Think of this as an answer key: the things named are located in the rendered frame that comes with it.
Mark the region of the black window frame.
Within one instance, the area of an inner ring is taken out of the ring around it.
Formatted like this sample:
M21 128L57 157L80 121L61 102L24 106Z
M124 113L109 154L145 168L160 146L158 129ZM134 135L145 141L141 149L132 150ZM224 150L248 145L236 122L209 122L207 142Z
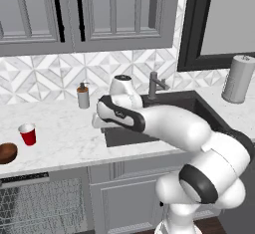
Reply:
M255 57L255 0L187 0L177 69L228 69Z

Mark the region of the grey cupboard door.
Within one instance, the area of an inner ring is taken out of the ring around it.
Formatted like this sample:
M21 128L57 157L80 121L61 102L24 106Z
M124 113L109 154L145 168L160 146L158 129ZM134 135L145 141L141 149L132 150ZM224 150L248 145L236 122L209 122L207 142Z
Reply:
M132 234L155 229L163 207L155 193L160 174L91 184L96 234Z
M69 0L77 52L169 48L178 0L82 0L86 41L79 29L77 0Z
M54 0L0 0L0 57L71 53L67 0L60 0L65 43L60 42Z

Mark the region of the grey sink tap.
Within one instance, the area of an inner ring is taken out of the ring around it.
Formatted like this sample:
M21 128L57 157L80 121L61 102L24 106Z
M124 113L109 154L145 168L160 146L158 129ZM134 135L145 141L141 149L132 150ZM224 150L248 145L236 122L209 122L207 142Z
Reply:
M149 75L148 98L150 100L155 100L157 91L168 89L169 85L165 83L165 79L159 80L157 78L157 72L152 71Z

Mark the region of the grey lower cupboard door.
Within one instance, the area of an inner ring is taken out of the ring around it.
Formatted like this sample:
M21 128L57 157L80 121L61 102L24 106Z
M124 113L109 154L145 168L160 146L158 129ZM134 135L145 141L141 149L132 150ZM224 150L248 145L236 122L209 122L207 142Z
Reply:
M155 193L160 174L91 184L96 234L132 234L155 229L163 207Z

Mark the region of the white paper towel roll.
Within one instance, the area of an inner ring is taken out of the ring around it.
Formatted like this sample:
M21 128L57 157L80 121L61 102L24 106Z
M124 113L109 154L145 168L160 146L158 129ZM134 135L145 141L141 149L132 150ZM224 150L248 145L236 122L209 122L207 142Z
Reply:
M254 71L255 58L234 56L221 94L222 99L231 104L243 104Z

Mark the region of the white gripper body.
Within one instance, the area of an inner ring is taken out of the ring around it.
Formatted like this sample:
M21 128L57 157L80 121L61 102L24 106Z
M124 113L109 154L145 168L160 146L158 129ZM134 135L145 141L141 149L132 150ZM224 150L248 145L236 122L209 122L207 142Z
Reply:
M106 127L113 127L114 125L111 122L103 121L97 113L93 113L92 118L92 126L94 128L106 128Z

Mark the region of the brown wooden bowl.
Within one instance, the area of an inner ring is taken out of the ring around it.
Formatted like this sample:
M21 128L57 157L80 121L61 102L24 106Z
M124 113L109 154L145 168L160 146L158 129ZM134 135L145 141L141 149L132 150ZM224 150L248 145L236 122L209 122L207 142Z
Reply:
M13 161L18 152L16 144L7 142L0 144L0 164L7 164Z

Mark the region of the dark sink basin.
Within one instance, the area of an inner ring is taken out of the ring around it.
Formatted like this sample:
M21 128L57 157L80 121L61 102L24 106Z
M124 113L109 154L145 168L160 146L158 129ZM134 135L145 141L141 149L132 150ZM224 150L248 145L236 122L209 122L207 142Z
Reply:
M150 100L148 95L142 95L141 98L146 108L156 105L176 106L202 117L214 131L231 130L227 122L196 91L157 94L155 101ZM158 138L123 127L106 127L101 128L101 131L105 135L107 147L158 141Z

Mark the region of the grey panel under sink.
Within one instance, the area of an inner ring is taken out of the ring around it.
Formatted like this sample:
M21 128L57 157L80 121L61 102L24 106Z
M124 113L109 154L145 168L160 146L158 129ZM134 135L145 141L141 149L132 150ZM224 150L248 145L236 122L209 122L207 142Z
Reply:
M180 169L191 158L188 152L133 159L90 166L88 169L92 184L119 179L165 173Z

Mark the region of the grey upper cupboard door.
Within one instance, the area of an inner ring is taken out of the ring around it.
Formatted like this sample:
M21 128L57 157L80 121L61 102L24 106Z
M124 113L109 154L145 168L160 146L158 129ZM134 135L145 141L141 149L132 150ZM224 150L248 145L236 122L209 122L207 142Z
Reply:
M77 52L169 48L178 0L82 0L86 41L79 29L77 0L69 0Z
M65 43L60 42L54 0L0 0L0 57L71 53L67 0L60 0Z

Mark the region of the soap dispenser with brown top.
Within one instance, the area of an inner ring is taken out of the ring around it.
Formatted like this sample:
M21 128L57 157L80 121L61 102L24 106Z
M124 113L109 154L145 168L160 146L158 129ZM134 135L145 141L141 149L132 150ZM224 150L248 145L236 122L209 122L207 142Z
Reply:
M77 87L78 104L80 109L88 109L90 107L89 88L85 83L80 83Z

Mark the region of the red plastic cup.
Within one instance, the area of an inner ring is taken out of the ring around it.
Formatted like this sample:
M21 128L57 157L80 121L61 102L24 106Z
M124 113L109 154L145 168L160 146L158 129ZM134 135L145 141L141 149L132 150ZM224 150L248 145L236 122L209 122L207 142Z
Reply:
M34 145L36 143L36 130L33 123L21 124L18 130L26 145Z

